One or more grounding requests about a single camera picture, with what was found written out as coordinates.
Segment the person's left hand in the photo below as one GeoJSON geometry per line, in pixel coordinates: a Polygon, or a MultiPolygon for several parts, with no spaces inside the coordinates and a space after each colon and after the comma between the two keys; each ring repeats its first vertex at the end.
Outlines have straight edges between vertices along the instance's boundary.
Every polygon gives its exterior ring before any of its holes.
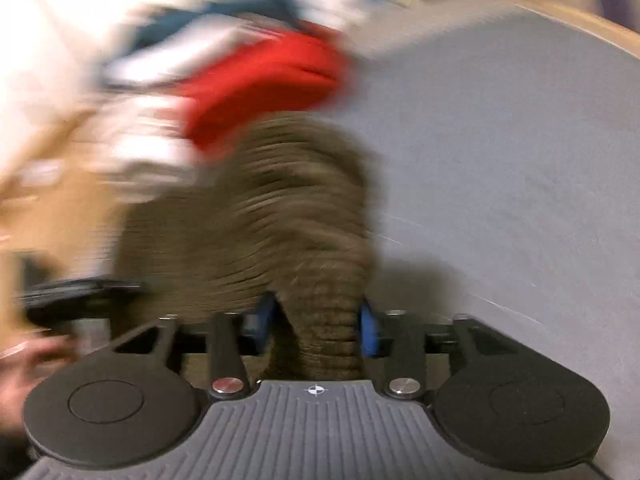
{"type": "Polygon", "coordinates": [[[1,351],[1,433],[24,434],[23,406],[40,382],[78,359],[70,336],[21,334],[1,351]]]}

